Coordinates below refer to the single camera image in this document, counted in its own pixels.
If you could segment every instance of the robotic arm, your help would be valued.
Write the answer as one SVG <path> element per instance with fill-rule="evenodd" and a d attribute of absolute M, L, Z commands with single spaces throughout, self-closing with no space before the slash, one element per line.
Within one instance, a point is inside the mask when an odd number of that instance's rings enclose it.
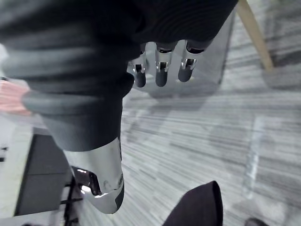
<path fill-rule="evenodd" d="M 27 81 L 24 105 L 39 113 L 64 150 L 85 198 L 115 213 L 124 196 L 120 120 L 134 79 L 145 85 L 145 44 L 156 42 L 156 84 L 164 86 L 173 50 L 186 40 L 179 80 L 237 0 L 2 0 L 5 75 Z M 133 75 L 128 74 L 131 61 Z"/>

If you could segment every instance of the black fingertip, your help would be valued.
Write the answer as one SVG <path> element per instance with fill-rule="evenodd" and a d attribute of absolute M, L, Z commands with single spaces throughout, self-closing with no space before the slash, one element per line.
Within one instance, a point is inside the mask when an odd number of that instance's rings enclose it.
<path fill-rule="evenodd" d="M 135 76 L 135 83 L 136 83 L 136 86 L 139 88 L 144 87 L 146 84 L 145 73 L 138 72 Z"/>
<path fill-rule="evenodd" d="M 167 72 L 161 70 L 160 72 L 157 71 L 156 73 L 156 84 L 159 87 L 163 87 L 166 85 L 167 82 Z"/>
<path fill-rule="evenodd" d="M 180 67 L 178 78 L 181 82 L 187 82 L 191 78 L 192 70 L 189 68 L 182 69 Z"/>

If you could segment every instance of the robotic hand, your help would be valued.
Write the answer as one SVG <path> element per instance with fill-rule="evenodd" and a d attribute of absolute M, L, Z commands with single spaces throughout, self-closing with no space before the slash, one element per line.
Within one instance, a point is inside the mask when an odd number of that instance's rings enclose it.
<path fill-rule="evenodd" d="M 39 113 L 64 150 L 84 197 L 115 213 L 124 197 L 120 121 L 134 79 L 143 87 L 145 44 L 156 42 L 156 84 L 167 81 L 173 50 L 186 40 L 178 78 L 198 59 L 237 0 L 3 0 L 0 42 L 7 77 L 27 81 Z M 134 77 L 128 74 L 131 61 Z"/>

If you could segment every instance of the black fabric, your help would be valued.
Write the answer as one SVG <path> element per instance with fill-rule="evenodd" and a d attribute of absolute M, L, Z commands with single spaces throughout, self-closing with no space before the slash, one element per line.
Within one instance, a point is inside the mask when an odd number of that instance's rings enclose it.
<path fill-rule="evenodd" d="M 188 191 L 163 226 L 222 226 L 221 191 L 212 181 Z"/>
<path fill-rule="evenodd" d="M 140 44 L 210 43 L 237 0 L 2 0 L 5 75 L 33 90 L 58 146 L 88 151 L 120 137 L 122 98 L 134 82 L 127 63 Z"/>

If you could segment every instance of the black shoe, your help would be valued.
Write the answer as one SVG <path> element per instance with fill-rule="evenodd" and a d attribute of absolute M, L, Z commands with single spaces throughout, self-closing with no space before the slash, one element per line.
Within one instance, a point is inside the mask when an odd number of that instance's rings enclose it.
<path fill-rule="evenodd" d="M 245 226 L 268 226 L 268 225 L 257 218 L 249 218 L 248 220 L 246 220 Z"/>

